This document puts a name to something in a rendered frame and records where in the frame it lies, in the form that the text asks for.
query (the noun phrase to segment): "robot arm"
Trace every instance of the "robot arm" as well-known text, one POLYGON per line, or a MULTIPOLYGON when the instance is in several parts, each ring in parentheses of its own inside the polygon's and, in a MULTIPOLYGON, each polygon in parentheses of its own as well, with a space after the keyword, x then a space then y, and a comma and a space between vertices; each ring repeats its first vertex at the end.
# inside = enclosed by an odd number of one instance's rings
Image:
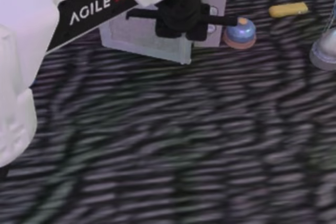
POLYGON ((32 91, 49 52, 139 4, 161 0, 0 0, 0 167, 34 137, 32 91))

